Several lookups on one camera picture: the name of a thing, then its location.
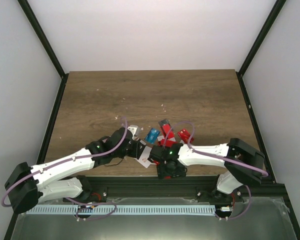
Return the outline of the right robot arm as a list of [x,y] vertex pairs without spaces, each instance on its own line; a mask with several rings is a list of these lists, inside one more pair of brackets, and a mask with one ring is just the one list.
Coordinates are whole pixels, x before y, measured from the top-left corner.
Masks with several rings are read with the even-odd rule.
[[226,200],[241,186],[261,184],[269,174],[264,170],[265,155],[239,138],[229,143],[195,146],[174,143],[170,147],[153,146],[148,160],[156,165],[159,179],[185,177],[189,166],[215,166],[226,169],[212,188],[213,198]]

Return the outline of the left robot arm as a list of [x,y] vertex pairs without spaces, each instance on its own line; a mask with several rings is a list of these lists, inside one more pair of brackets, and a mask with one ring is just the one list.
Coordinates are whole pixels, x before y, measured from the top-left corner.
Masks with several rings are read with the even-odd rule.
[[134,131],[131,126],[121,127],[111,136],[92,141],[60,159],[33,166],[27,162],[18,164],[4,184],[9,203],[2,202],[2,206],[21,214],[39,203],[57,198],[77,198],[87,202],[92,189],[83,179],[71,175],[105,166],[115,158],[138,160],[147,145],[135,136]]

